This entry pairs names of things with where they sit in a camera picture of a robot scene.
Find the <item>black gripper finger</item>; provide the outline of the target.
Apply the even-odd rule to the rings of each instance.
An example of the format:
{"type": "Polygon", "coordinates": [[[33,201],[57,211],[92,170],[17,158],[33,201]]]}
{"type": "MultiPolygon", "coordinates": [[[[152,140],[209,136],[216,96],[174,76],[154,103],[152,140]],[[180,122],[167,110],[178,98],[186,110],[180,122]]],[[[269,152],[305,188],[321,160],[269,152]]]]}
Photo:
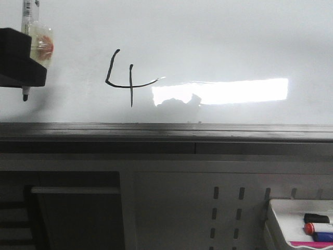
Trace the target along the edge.
{"type": "Polygon", "coordinates": [[[1,28],[1,87],[43,87],[47,69],[30,57],[32,38],[1,28]]]}

